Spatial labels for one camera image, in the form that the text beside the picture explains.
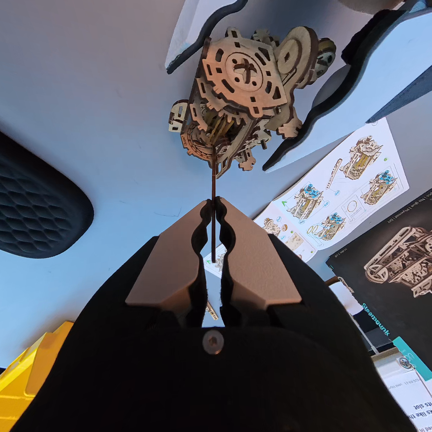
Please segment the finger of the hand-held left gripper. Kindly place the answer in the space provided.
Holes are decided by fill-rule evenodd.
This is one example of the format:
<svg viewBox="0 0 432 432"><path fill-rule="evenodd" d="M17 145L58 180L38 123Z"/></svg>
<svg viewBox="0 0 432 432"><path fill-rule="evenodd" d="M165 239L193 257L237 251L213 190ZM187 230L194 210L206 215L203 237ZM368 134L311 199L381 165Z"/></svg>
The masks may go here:
<svg viewBox="0 0 432 432"><path fill-rule="evenodd" d="M365 37L346 65L340 52L370 19L349 8L294 8L289 24L308 25L332 39L337 59L317 83L295 90L303 128L283 141L263 165L272 172L307 156L365 123L394 111L396 103L431 67L431 8L401 8Z"/></svg>
<svg viewBox="0 0 432 432"><path fill-rule="evenodd" d="M215 25L240 11L246 0L186 0L177 20L165 60L168 74L200 50Z"/></svg>

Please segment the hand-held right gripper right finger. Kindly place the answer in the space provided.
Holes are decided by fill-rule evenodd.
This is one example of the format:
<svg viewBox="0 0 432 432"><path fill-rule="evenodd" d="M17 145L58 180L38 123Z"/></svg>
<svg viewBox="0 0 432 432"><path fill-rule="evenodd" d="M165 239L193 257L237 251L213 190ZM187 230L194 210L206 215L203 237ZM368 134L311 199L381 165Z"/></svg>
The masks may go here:
<svg viewBox="0 0 432 432"><path fill-rule="evenodd" d="M220 241L226 248L220 314L226 327L244 324L258 310L297 304L301 296L272 239L259 225L221 197L215 199Z"/></svg>

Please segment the black office chair seat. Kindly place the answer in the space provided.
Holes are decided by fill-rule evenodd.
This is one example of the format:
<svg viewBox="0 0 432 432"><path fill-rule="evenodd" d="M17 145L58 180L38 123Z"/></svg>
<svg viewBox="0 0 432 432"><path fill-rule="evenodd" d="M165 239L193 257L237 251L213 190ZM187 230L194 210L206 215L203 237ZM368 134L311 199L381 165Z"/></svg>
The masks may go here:
<svg viewBox="0 0 432 432"><path fill-rule="evenodd" d="M70 248L90 227L92 203L62 173L0 133L0 248L49 258Z"/></svg>

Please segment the white paper sign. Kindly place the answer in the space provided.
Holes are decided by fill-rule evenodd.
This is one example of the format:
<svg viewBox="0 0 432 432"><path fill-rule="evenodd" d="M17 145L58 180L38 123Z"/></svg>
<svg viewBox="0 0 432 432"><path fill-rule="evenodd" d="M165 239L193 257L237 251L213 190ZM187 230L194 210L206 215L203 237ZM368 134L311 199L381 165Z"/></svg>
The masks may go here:
<svg viewBox="0 0 432 432"><path fill-rule="evenodd" d="M432 384L426 387L414 371L402 367L404 357L397 348L371 357L388 390L418 431L432 430Z"/></svg>

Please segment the thin wooden model strip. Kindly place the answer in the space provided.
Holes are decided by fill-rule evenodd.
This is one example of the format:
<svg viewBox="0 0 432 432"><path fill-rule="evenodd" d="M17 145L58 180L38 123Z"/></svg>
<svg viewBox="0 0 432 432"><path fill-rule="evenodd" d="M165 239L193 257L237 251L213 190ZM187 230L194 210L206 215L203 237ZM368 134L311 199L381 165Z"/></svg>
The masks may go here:
<svg viewBox="0 0 432 432"><path fill-rule="evenodd" d="M216 209L215 209L215 198L216 198L216 168L217 168L217 155L216 155L216 144L212 146L212 188L211 188L211 200L212 200L212 213L211 213L211 262L216 262Z"/></svg>

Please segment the illustrated instruction booklet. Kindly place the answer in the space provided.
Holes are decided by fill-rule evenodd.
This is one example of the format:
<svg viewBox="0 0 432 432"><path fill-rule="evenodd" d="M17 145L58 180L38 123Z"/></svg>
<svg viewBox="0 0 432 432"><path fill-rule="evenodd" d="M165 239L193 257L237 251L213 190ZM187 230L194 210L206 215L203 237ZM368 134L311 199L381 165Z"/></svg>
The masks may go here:
<svg viewBox="0 0 432 432"><path fill-rule="evenodd" d="M308 262L408 189L384 117L350 134L254 222Z"/></svg>

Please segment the black model kit box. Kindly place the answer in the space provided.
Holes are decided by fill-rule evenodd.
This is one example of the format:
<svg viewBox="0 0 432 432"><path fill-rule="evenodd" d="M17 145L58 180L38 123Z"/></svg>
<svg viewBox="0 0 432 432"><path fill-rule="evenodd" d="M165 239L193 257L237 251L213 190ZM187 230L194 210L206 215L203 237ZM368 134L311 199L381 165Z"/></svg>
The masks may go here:
<svg viewBox="0 0 432 432"><path fill-rule="evenodd" d="M432 192L426 191L327 260L391 340L425 364L432 340Z"/></svg>

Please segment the clear acrylic sign holder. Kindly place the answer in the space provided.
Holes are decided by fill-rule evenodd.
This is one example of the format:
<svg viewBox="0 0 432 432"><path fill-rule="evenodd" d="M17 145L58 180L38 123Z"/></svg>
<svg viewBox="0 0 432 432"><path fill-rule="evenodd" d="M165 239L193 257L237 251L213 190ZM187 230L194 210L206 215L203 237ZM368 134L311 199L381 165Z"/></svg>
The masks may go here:
<svg viewBox="0 0 432 432"><path fill-rule="evenodd" d="M415 358L414 360L417 361L417 364L413 364L410 362L410 359L406 357L399 358L398 362L405 369L414 371L417 377L426 387L426 383L432 379L432 372L419 358Z"/></svg>

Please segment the yellow box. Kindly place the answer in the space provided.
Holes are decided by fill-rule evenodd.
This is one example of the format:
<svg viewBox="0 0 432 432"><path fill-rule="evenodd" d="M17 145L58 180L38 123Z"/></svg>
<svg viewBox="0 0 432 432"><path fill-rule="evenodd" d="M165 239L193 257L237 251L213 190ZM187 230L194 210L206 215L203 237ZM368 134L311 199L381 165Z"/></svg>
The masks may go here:
<svg viewBox="0 0 432 432"><path fill-rule="evenodd" d="M0 430L8 432L46 380L73 322L44 333L0 377Z"/></svg>

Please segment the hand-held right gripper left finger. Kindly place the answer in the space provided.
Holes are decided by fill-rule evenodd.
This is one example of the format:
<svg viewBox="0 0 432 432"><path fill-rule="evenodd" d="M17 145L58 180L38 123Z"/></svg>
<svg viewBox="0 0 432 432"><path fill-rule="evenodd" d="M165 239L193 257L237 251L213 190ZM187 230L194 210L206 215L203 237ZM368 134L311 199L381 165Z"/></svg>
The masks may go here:
<svg viewBox="0 0 432 432"><path fill-rule="evenodd" d="M208 295L200 253L211 216L212 201L203 201L159 235L127 305L170 311L184 326L202 326Z"/></svg>

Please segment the wooden mechanical model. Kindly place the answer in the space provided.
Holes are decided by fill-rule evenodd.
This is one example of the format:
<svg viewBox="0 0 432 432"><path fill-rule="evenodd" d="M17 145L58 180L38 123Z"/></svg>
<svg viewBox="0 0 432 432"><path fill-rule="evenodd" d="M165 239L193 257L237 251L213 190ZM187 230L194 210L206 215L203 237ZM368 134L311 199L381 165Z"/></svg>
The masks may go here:
<svg viewBox="0 0 432 432"><path fill-rule="evenodd" d="M271 131L295 138L302 122L294 90L313 84L334 62L336 45L318 39L306 26L293 28L282 42L268 30L250 39L228 28L220 40L206 40L191 95L171 108L169 131L180 133L188 155L215 165L221 177L233 161L250 171L251 149L267 147Z"/></svg>

